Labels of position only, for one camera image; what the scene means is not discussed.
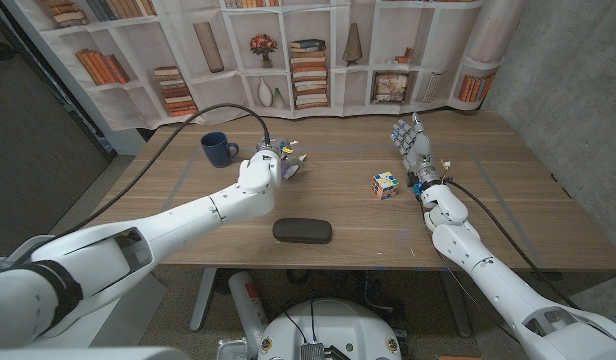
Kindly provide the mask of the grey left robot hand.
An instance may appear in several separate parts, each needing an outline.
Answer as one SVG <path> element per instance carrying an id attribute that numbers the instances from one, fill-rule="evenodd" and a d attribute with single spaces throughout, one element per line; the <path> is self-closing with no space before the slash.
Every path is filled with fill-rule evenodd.
<path id="1" fill-rule="evenodd" d="M 261 140 L 256 145 L 256 150 L 270 150 L 275 152 L 281 161 L 281 175 L 284 179 L 289 179 L 303 166 L 306 154 L 301 154 L 295 147 L 299 144 L 297 140 L 287 140 L 285 138 L 271 138 L 270 143 L 266 144 Z"/>

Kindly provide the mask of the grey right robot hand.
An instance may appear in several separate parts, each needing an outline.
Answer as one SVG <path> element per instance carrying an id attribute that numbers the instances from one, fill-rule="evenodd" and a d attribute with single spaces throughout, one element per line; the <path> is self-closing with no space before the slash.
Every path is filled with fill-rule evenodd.
<path id="1" fill-rule="evenodd" d="M 412 123 L 399 120 L 393 125 L 390 138 L 402 155 L 407 171 L 408 186 L 439 183 L 441 178 L 432 163 L 432 147 L 424 132 L 423 123 L 417 112 L 411 115 Z"/>

